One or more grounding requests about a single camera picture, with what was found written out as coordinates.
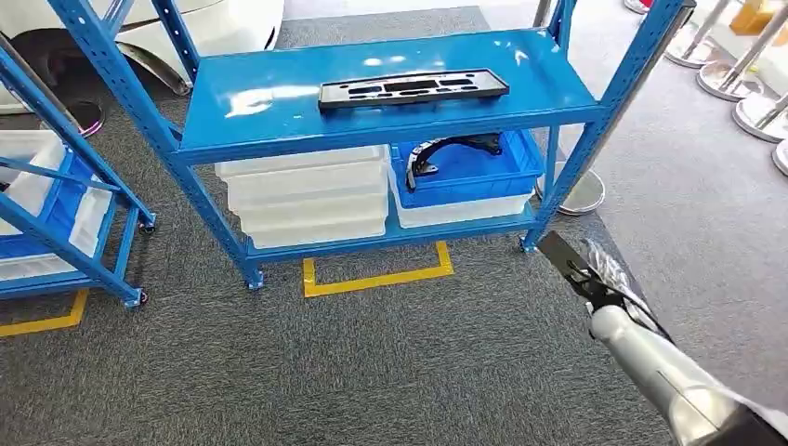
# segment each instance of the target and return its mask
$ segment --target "white plastic bin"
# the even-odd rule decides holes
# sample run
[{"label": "white plastic bin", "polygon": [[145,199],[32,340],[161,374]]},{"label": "white plastic bin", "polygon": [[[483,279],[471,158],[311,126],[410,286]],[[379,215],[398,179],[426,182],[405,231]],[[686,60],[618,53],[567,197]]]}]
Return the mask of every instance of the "white plastic bin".
[{"label": "white plastic bin", "polygon": [[[0,156],[58,170],[66,151],[58,135],[51,130],[3,130],[0,131]],[[0,167],[0,181],[9,185],[3,192],[6,197],[32,215],[38,216],[54,179]],[[19,233],[16,228],[0,219],[0,236]]]},{"label": "white plastic bin", "polygon": [[381,158],[228,177],[228,207],[234,212],[257,205],[316,200],[326,195],[375,193],[386,184],[387,164],[384,161]]},{"label": "white plastic bin", "polygon": [[[96,253],[99,231],[110,208],[112,193],[88,189],[79,203],[69,242],[88,256]],[[54,254],[0,259],[0,281],[74,271],[75,268]]]},{"label": "white plastic bin", "polygon": [[306,223],[321,225],[349,217],[386,219],[388,215],[387,185],[381,191],[362,195],[323,197],[293,203],[272,204],[242,209],[235,214],[241,219],[241,229],[260,231],[287,225]]},{"label": "white plastic bin", "polygon": [[255,248],[273,248],[294,244],[335,242],[337,240],[374,237],[386,233],[386,218],[375,216],[370,219],[339,220],[320,225],[283,226],[279,228],[250,231]]},{"label": "white plastic bin", "polygon": [[214,168],[222,179],[240,175],[262,174],[278,170],[292,170],[321,165],[376,161],[387,156],[387,146],[365,146],[340,149],[336,151],[315,151],[294,155],[269,156],[253,160],[227,161],[216,163]]},{"label": "white plastic bin", "polygon": [[389,181],[397,205],[400,226],[403,228],[418,228],[493,216],[512,216],[522,213],[525,203],[533,196],[532,192],[526,195],[405,209],[400,203],[397,179],[393,169],[389,170]]}]

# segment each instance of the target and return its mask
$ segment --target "shelf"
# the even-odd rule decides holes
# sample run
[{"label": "shelf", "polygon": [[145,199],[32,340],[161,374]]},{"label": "shelf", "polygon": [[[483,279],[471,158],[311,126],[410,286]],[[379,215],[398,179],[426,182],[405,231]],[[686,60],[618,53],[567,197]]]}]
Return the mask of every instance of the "shelf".
[{"label": "shelf", "polygon": [[[320,85],[488,68],[508,95],[320,113]],[[201,59],[178,157],[187,164],[589,122],[605,111],[543,30],[315,46]]]},{"label": "shelf", "polygon": [[246,253],[252,261],[280,261],[292,258],[326,256],[341,254],[362,249],[384,248],[397,244],[428,243],[437,240],[459,239],[476,235],[526,230],[533,228],[536,219],[533,217],[531,205],[526,203],[522,214],[516,216],[497,216],[480,220],[461,221],[444,225],[424,226],[421,228],[404,229],[400,227],[397,217],[397,206],[394,197],[388,197],[388,218],[386,234],[365,239],[343,240],[328,243],[300,244],[278,248],[256,249],[251,239],[246,238]]},{"label": "shelf", "polygon": [[[104,248],[110,237],[110,229],[112,228],[115,210],[118,205],[116,197],[116,194],[112,195],[110,207],[107,209],[107,213],[104,215],[104,219],[101,221],[101,227],[98,230],[98,244],[96,245],[96,253],[93,255],[93,258],[99,262],[104,255]],[[101,282],[90,279],[82,271],[59,272],[43,276],[15,279],[12,281],[0,281],[0,300],[24,297],[26,295],[59,293],[77,288],[90,288],[93,286],[101,286]]]}]

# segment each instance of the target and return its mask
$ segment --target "shelf caster wheel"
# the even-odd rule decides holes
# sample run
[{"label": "shelf caster wheel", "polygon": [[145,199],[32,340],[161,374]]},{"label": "shelf caster wheel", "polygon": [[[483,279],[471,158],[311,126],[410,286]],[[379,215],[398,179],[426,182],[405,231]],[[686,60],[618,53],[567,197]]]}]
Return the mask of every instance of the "shelf caster wheel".
[{"label": "shelf caster wheel", "polygon": [[529,246],[529,245],[525,244],[525,237],[520,237],[519,238],[519,249],[523,253],[535,253],[536,252],[536,246]]},{"label": "shelf caster wheel", "polygon": [[[260,271],[260,277],[263,277],[263,271]],[[249,291],[257,291],[263,287],[263,281],[256,283],[247,282],[246,287],[249,288]]]},{"label": "shelf caster wheel", "polygon": [[139,224],[139,233],[143,235],[151,235],[156,231],[155,226],[145,226],[142,223]]},{"label": "shelf caster wheel", "polygon": [[145,306],[146,304],[148,304],[149,300],[151,300],[151,298],[148,297],[148,293],[145,293],[144,290],[139,290],[139,300],[135,299],[135,300],[131,300],[131,301],[125,301],[124,302],[124,307],[127,310],[134,311],[134,310],[140,309],[143,306]]}]

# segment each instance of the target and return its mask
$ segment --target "gray carpet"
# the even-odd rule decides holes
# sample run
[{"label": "gray carpet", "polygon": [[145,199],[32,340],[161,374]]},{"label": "gray carpet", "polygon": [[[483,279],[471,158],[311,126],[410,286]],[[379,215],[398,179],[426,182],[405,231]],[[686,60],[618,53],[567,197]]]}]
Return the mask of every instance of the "gray carpet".
[{"label": "gray carpet", "polygon": [[[486,27],[476,8],[301,20],[284,24],[280,46]],[[186,100],[143,77],[181,121]],[[266,265],[268,284],[252,294],[101,85],[79,76],[59,87],[77,92],[108,111],[91,142],[159,214],[127,274],[152,301],[127,312],[93,290],[78,327],[0,339],[0,443],[669,442],[663,421],[589,339],[569,286],[541,255],[521,253],[517,234],[449,242],[449,277],[306,300],[300,262],[287,262]],[[596,215],[553,228],[617,252]],[[321,281],[336,281],[433,261],[431,246],[404,246],[317,266]],[[63,299],[2,302],[2,321],[65,311]]]}]

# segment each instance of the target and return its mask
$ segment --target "black curved part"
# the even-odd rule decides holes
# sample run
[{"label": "black curved part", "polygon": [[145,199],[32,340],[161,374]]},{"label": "black curved part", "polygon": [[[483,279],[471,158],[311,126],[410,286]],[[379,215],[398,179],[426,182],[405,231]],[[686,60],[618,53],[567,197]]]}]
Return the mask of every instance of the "black curved part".
[{"label": "black curved part", "polygon": [[[500,133],[485,133],[467,137],[444,138],[416,154],[416,159],[411,162],[411,165],[408,166],[408,171],[413,172],[413,177],[421,177],[422,175],[425,175],[422,174],[422,171],[427,165],[429,157],[435,154],[435,152],[441,148],[451,146],[453,144],[468,146],[480,151],[486,151],[493,156],[498,156],[503,152],[501,149]],[[409,192],[414,192],[416,190],[415,180],[412,179],[411,176],[406,178],[405,185],[407,186]]]}]

